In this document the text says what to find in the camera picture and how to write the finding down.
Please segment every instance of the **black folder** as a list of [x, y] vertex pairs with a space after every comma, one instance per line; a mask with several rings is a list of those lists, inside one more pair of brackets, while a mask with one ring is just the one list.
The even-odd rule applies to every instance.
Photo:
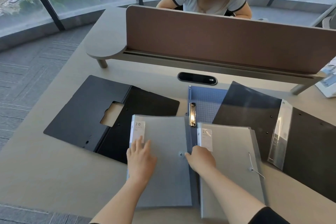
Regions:
[[[113, 102], [123, 103], [112, 127], [100, 124]], [[175, 116], [180, 102], [138, 87], [90, 75], [44, 134], [127, 164], [133, 114]]]
[[[282, 100], [232, 82], [213, 124], [251, 127], [267, 161]], [[336, 127], [295, 107], [282, 171], [336, 202]]]

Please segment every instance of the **hand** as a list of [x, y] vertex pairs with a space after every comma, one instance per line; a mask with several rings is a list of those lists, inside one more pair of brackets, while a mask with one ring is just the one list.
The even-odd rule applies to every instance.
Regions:
[[191, 155], [187, 152], [184, 155], [191, 168], [199, 175], [204, 170], [212, 167], [216, 168], [216, 160], [207, 148], [196, 145], [192, 148]]
[[144, 147], [141, 141], [142, 136], [133, 141], [131, 148], [128, 148], [127, 165], [129, 178], [146, 186], [154, 172], [157, 157], [151, 155], [151, 141], [148, 140]]

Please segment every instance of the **black sleeve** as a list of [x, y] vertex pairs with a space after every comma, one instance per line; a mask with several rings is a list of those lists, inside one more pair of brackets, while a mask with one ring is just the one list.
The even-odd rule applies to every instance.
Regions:
[[284, 218], [269, 207], [264, 207], [257, 212], [249, 224], [289, 224]]

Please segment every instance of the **label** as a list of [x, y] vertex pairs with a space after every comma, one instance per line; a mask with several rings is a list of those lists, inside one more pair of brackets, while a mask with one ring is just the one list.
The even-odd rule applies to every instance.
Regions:
[[197, 145], [212, 151], [212, 130], [208, 128], [197, 128]]
[[133, 139], [137, 140], [142, 136], [142, 143], [145, 140], [145, 122], [144, 121], [132, 121], [131, 123], [131, 135], [129, 143], [132, 143]]

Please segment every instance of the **brown fabric panel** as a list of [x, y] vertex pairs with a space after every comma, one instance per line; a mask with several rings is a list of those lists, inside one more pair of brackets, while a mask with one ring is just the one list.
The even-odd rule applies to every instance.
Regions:
[[317, 73], [336, 30], [130, 5], [127, 48], [225, 64]]

